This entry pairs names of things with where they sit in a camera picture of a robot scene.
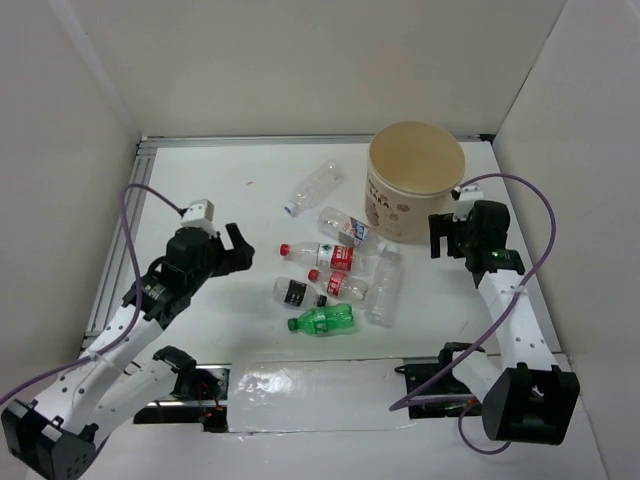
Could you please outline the clear bottle black label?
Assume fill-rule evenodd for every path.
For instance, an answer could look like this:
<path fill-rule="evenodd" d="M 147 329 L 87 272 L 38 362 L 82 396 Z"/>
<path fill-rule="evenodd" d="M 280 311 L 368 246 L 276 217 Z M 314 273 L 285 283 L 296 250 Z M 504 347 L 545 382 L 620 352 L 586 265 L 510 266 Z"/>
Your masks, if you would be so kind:
<path fill-rule="evenodd" d="M 296 309 L 308 310 L 327 304 L 326 295 L 319 294 L 312 285 L 286 277 L 278 277 L 273 287 L 274 300 Z"/>

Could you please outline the small red label bottle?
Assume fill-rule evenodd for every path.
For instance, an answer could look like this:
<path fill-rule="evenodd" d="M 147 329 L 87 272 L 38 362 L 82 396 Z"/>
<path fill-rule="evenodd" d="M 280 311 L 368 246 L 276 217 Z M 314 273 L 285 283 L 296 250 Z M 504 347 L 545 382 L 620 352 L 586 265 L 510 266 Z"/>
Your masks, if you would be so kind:
<path fill-rule="evenodd" d="M 328 296 L 342 302 L 363 303 L 368 291 L 365 281 L 340 271 L 322 272 L 311 269 L 308 272 L 308 279 L 321 286 Z"/>

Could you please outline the clear bottle white cap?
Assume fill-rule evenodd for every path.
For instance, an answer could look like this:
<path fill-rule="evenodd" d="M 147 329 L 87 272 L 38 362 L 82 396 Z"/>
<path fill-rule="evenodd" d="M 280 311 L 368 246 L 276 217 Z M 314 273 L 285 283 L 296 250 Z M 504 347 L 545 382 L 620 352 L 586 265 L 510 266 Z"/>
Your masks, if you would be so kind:
<path fill-rule="evenodd" d="M 388 246 L 381 254 L 365 297 L 364 315 L 371 324 L 390 328 L 394 323 L 402 275 L 401 259 L 397 246 Z"/>

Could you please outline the large red label bottle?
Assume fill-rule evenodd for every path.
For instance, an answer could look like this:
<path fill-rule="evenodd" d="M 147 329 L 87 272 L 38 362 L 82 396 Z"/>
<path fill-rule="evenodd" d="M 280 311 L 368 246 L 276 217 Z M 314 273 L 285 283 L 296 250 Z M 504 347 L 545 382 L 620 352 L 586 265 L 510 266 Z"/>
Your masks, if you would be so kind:
<path fill-rule="evenodd" d="M 367 257 L 354 247 L 319 242 L 283 243 L 279 254 L 287 261 L 321 272 L 339 271 L 358 277 L 372 273 Z"/>

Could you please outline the green plastic bottle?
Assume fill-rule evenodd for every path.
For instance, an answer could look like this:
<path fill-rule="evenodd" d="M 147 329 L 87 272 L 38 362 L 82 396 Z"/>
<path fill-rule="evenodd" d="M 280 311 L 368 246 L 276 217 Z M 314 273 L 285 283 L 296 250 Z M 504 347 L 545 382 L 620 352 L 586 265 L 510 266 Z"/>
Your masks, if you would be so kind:
<path fill-rule="evenodd" d="M 312 308 L 302 315 L 287 320 L 291 333 L 305 333 L 311 336 L 342 334 L 355 328 L 352 306 L 336 304 Z"/>

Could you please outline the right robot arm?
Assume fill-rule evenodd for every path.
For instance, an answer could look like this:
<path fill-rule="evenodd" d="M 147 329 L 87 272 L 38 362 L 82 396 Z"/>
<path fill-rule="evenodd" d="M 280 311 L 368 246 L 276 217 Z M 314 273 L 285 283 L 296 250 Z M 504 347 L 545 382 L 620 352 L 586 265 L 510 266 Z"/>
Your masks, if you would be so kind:
<path fill-rule="evenodd" d="M 434 384 L 448 392 L 464 386 L 481 406 L 484 432 L 494 441 L 559 445 L 579 394 L 573 372 L 549 350 L 533 311 L 519 253 L 506 246 L 508 208 L 488 200 L 461 201 L 460 211 L 429 218 L 432 258 L 462 258 L 491 315 L 488 331 L 472 344 L 448 343 L 436 374 L 392 405 L 414 403 Z"/>

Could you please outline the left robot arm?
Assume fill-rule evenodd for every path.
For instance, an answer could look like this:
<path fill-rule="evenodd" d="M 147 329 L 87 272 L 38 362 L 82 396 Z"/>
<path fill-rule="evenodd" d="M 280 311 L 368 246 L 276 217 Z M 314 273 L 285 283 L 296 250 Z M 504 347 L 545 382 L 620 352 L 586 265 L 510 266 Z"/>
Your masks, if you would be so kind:
<path fill-rule="evenodd" d="M 255 254 L 238 226 L 226 227 L 232 246 L 218 232 L 182 227 L 131 286 L 99 337 L 65 367 L 57 380 L 29 402 L 12 400 L 1 415 L 9 452 L 45 479 L 78 479 L 99 448 L 122 423 L 166 396 L 196 390 L 196 361 L 165 346 L 150 358 L 139 353 L 159 338 L 215 277 L 248 270 Z"/>

